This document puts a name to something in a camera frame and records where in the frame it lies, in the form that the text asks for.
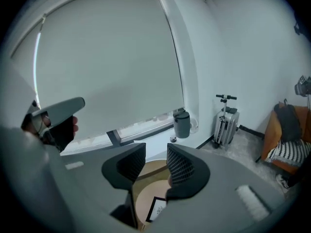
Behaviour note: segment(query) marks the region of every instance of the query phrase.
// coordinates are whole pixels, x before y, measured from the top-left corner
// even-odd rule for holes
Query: suitcase
[[[240,115],[237,109],[227,107],[226,105],[227,99],[236,99],[235,97],[226,95],[221,95],[221,97],[224,98],[221,99],[221,102],[224,102],[225,106],[216,116],[216,127],[214,132],[215,148],[218,148],[220,144],[224,145],[231,143],[237,129]]]

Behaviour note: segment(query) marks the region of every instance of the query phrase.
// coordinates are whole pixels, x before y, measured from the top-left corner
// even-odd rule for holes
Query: gray window shade
[[[76,139],[183,107],[159,0],[75,0],[50,14],[38,47],[41,107],[81,96]]]
[[[40,23],[22,40],[12,56],[14,67],[34,90],[34,53],[35,41],[40,31]]]

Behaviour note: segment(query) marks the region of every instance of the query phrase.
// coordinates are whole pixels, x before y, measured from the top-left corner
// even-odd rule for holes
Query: backpack
[[[276,104],[274,111],[276,112],[277,118],[282,128],[281,143],[299,143],[302,130],[300,128],[300,123],[295,108],[292,105],[287,104],[287,100],[285,99],[284,107],[280,108],[279,104]]]

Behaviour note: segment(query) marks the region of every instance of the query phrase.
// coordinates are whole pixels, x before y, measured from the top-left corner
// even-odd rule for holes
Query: sneaker
[[[290,189],[287,185],[287,180],[280,174],[276,175],[276,181],[281,186],[283,193],[287,193]]]

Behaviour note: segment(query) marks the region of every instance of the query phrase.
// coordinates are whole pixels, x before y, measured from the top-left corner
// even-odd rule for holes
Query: black and white striped cushion
[[[280,160],[292,166],[301,166],[304,160],[311,152],[311,143],[300,140],[301,144],[295,142],[278,142],[277,146],[272,149],[266,159],[267,162]]]

